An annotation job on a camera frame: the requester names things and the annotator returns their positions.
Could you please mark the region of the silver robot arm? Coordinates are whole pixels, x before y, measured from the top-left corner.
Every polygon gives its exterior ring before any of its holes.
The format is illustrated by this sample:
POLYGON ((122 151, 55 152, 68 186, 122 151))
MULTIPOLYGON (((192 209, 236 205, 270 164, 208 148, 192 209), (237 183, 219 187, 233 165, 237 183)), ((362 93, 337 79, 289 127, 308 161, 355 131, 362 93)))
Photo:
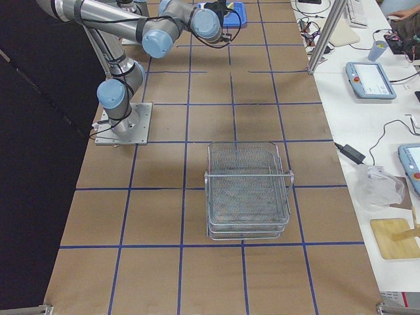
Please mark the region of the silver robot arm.
POLYGON ((144 68, 127 56, 122 42, 140 45, 152 58, 163 58, 183 32, 215 49, 235 37, 223 32, 224 17, 233 10, 226 1, 197 7, 186 1, 160 1, 151 16, 146 1, 38 1, 49 16, 83 27, 106 73, 96 90, 106 114, 91 135, 105 144, 144 144, 148 138, 151 104, 131 101, 144 83, 144 68))

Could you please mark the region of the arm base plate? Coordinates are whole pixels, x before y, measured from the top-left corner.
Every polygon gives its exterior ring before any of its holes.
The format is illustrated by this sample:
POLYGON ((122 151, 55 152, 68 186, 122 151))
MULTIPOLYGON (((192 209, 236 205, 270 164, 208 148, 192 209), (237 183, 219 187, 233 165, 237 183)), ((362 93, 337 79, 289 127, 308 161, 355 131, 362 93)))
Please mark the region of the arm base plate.
POLYGON ((96 145, 147 144, 153 104, 132 102, 130 105, 131 114, 112 129, 106 111, 102 111, 101 119, 106 122, 98 126, 98 134, 94 136, 96 145))

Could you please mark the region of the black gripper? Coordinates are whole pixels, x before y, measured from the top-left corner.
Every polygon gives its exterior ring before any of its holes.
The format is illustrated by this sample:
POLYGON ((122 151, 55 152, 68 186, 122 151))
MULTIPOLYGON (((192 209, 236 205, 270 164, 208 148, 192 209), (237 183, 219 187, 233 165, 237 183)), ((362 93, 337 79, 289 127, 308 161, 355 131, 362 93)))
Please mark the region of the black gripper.
POLYGON ((205 9, 212 10, 217 16, 226 16, 232 12, 233 8, 229 7, 226 1, 218 0, 213 2, 206 2, 203 6, 205 9))

